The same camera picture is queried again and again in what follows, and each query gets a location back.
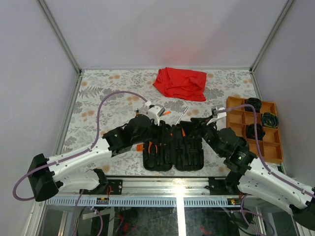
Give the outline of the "orange handled pliers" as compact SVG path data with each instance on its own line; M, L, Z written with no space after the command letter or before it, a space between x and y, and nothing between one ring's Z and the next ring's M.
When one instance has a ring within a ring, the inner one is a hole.
M157 154L158 154L158 146L156 144L154 144L153 142L149 142L148 154L150 156L157 156Z

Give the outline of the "black plastic tool case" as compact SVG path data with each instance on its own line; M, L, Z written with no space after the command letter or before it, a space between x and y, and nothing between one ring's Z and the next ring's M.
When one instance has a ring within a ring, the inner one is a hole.
M158 138L144 142L142 151L143 166L148 171L166 172L175 167L178 171L197 171L204 167L204 150L202 138L190 138L192 130L191 121L181 121L177 125L172 125L172 140L166 145L160 145ZM158 146L157 156L148 154L149 142Z

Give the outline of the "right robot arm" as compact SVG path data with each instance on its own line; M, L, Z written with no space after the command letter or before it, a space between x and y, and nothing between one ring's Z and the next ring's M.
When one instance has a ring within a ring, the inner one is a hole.
M224 182L230 194L238 191L261 198L290 214L301 226L315 229L315 189L269 167L250 151L248 142L231 128L217 130L209 118L191 118L188 135L201 137L224 158L230 170Z

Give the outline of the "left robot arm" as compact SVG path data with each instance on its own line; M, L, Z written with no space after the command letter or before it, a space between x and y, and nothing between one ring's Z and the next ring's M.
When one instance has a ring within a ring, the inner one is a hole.
M49 158L39 154L29 167L28 179L34 199L42 202L61 192L104 194L108 190L108 179L102 169L91 168L90 164L128 152L133 145L145 142L162 145L171 138L170 125L164 121L155 124L146 115L137 115L80 152Z

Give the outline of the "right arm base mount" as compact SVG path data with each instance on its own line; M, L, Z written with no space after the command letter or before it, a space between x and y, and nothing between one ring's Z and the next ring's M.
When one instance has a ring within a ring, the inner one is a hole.
M241 175L230 173L226 177L208 177L208 184L204 186L210 195L240 195L247 194L239 189Z

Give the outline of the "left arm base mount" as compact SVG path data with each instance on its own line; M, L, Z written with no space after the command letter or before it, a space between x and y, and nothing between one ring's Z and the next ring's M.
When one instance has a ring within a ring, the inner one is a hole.
M93 190L83 190L83 195L121 195L122 189L122 179L109 179L107 183L100 184Z

